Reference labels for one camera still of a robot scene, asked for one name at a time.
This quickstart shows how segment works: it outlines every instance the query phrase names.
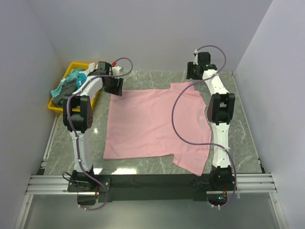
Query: table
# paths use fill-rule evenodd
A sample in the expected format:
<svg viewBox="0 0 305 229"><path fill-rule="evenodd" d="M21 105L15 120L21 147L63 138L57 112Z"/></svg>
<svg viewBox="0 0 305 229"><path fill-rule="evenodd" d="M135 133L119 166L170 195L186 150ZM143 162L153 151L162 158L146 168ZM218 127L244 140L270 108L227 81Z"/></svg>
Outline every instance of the table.
<svg viewBox="0 0 305 229"><path fill-rule="evenodd" d="M186 71L134 71L124 78L123 89L168 89L170 83L186 82ZM244 114L239 93L234 81L233 72L222 72L220 78L226 89L235 94L234 116L229 129L229 152L231 153L237 173L261 173L260 160L256 152L247 119ZM195 86L203 100L208 105L211 94L206 84ZM90 129L90 150L95 174L185 174L189 171L176 166L173 156L104 160L106 127L110 94L101 92L97 98L93 111L93 125ZM62 115L53 132L53 140L49 147L48 161L45 175L61 175L63 172L72 172L74 153L72 140L63 125ZM213 147L205 164L203 173L211 171Z"/></svg>

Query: yellow plastic container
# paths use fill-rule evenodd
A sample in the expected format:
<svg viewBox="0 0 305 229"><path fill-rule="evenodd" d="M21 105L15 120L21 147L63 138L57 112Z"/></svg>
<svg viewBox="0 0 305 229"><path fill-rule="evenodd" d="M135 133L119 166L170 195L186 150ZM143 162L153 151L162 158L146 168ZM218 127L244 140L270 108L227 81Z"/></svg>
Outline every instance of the yellow plastic container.
<svg viewBox="0 0 305 229"><path fill-rule="evenodd" d="M88 63L72 62L72 63L70 63L70 65L69 65L69 67L68 67L68 69L67 69L67 71L66 71L66 73L65 73L65 75L64 75L63 77L66 78L66 77L67 77L67 74L70 74L71 71L72 71L72 69L82 68L82 69L86 70L86 69L88 69L88 67L89 67L89 64L88 64ZM95 104L95 101L96 101L96 97L97 97L97 95L99 94L99 92L100 92L100 91L98 91L98 92L95 94L95 97L91 100L91 107L92 107L92 109L93 109L93 107L94 107L94 104ZM55 106L55 105L52 103L52 100L53 100L53 98L49 101L48 108L49 108L50 110L55 111L55 112L62 113L62 112L63 112L63 109L60 108L60 107ZM79 112L80 109L79 109L79 108L73 108L73 111L78 111L78 112Z"/></svg>

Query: pink towel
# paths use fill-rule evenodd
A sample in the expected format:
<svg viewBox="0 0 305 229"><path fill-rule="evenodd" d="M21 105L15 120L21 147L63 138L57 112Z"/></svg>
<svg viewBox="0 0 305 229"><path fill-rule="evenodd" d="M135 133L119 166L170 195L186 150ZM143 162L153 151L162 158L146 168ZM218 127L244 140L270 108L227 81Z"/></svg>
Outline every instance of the pink towel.
<svg viewBox="0 0 305 229"><path fill-rule="evenodd" d="M191 82L172 83L170 89L124 90L111 95L104 159L174 155L173 162L200 176L209 146L192 146L173 131L171 113L175 99ZM190 87L174 113L178 133L195 143L209 143L211 129L205 119L205 103Z"/></svg>

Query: wall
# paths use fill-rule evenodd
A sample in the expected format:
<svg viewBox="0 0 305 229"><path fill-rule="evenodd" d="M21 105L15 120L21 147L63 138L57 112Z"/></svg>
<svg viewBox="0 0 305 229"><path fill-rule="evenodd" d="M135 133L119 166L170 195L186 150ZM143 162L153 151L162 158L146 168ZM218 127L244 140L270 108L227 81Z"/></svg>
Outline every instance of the wall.
<svg viewBox="0 0 305 229"><path fill-rule="evenodd" d="M44 154L63 67L26 1L0 1L0 30L0 228L10 229Z"/></svg>
<svg viewBox="0 0 305 229"><path fill-rule="evenodd" d="M290 228L304 228L305 2L274 0L236 70L262 163Z"/></svg>
<svg viewBox="0 0 305 229"><path fill-rule="evenodd" d="M228 56L225 70L232 71L272 0L28 2L64 67L127 56L136 70L186 70L196 48L215 44ZM212 57L223 64L218 51Z"/></svg>

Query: wire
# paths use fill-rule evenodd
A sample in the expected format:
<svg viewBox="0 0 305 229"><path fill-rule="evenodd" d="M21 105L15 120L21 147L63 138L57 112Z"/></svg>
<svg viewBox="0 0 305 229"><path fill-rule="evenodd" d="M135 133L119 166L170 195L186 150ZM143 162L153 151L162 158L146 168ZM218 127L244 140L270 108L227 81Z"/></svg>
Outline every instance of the wire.
<svg viewBox="0 0 305 229"><path fill-rule="evenodd" d="M91 82L92 80L95 80L95 79L97 79L97 78L101 78L101 77L123 77L123 76L126 76L126 75L128 75L129 73L131 73L131 72L132 72L132 69L133 69L133 63L132 63L132 61L131 61L129 58L121 57L121 58L117 59L114 63L116 64L117 61L123 60L123 59L128 60L128 61L130 62L130 64L131 64L131 69L130 69L127 73L125 73L125 74L123 74L123 75L120 75L120 76L114 76L114 75L97 75L97 76L91 78L90 81L87 81L87 82L84 84L84 86L82 87L82 90L84 90L84 89L90 84L90 82ZM72 120L71 120L71 114L70 114L70 103L71 103L71 99L74 98L75 96L79 95L80 93L81 93L81 91L78 91L77 93L72 94L72 95L68 98L68 101L67 101L67 119L68 119L68 121L69 121L69 124L70 124L70 127L71 127L72 131L75 133L75 142L76 142L77 159L78 159L78 161L79 161L79 165L80 165L80 168L81 168L82 172L83 172L87 177L89 177L91 180L93 180L93 181L95 181L96 183L98 183L98 184L99 184L103 189L105 189L105 191L106 191L106 199L105 199L105 201L104 201L104 203L103 203L102 205L100 205L100 206L98 206L98 207L96 207L96 208L86 208L86 207L84 207L84 206L79 206L80 208L82 208L82 209L84 209L84 210L93 211L93 210L101 209L102 207L105 206L105 204L106 204L107 201L108 201L109 194L108 194L108 190L107 190L107 188L105 187L105 185L102 184L102 183L101 183L100 181L98 181L97 179L95 179L94 177L90 176L90 175L85 171L85 169L84 169L84 167L82 166L82 163L81 163L81 153L80 153L79 136L78 136L78 134L77 134L77 132L76 132L74 126L73 126L73 123L72 123Z"/></svg>
<svg viewBox="0 0 305 229"><path fill-rule="evenodd" d="M226 55L225 55L225 53L223 52L223 50L222 50L221 48L215 46L215 45L205 45L205 46L200 47L200 48L197 49L196 51L199 51L199 50L201 50L201 49L203 49L203 48L206 48L206 47L213 47L213 48L218 49L218 50L224 55L224 64L223 64L223 66L222 66L219 70L217 70L217 72L215 72L211 77L206 78L206 79L203 79L203 80L200 80L200 81L195 82L195 83L192 83L192 84L188 85L186 88L184 88L184 89L180 92L180 94L178 95L178 97L177 97L175 103L173 104L173 109L172 109L172 126L173 126L173 130L174 130L174 132L176 133L176 135L177 135L182 141L184 141L184 142L187 143L187 144L190 144L190 145L193 145L193 146L218 146L218 147L222 148L222 149L227 153L227 155L228 155L228 157L229 157L229 160L230 160L230 162L231 162L231 165L232 165L232 167L233 167L233 170L234 170L234 189L233 189L233 193L232 193L231 197L228 199L228 201L227 201L225 204L223 204L223 205L221 206L221 207L224 207L224 206L226 206L228 203L230 203L231 200L234 198L234 194L235 194L236 188L237 188L237 187L236 187L236 183L237 183L236 168L235 168L235 164L234 164L234 161L233 161L231 155L229 154L228 150L227 150L224 146L222 146L222 145L220 145L220 144L217 144L217 143L193 143L193 142L189 142L189 141L185 140L185 139L184 139L183 137L181 137L180 134L177 132L176 127L175 127L175 124L174 124L174 121L173 121L175 107L176 107L176 105L177 105L178 100L179 100L180 97L182 96L182 94L183 94L187 89L189 89L190 87L192 87L192 86L194 86L194 85L196 85L196 84L198 84L198 83L202 83L202 82L204 82L204 81L207 81L207 80L210 80L210 79L214 78L214 77L224 68L224 66L225 66L225 64L226 64L226 62L227 62L227 58L226 58Z"/></svg>
<svg viewBox="0 0 305 229"><path fill-rule="evenodd" d="M67 173L67 172L63 172L62 173L62 178L64 178L65 180L67 180L68 182L70 182L70 180L69 179L67 179L67 178L65 178L65 176L64 176L64 174L67 174L68 176L70 176L71 177L71 174L70 173Z"/></svg>

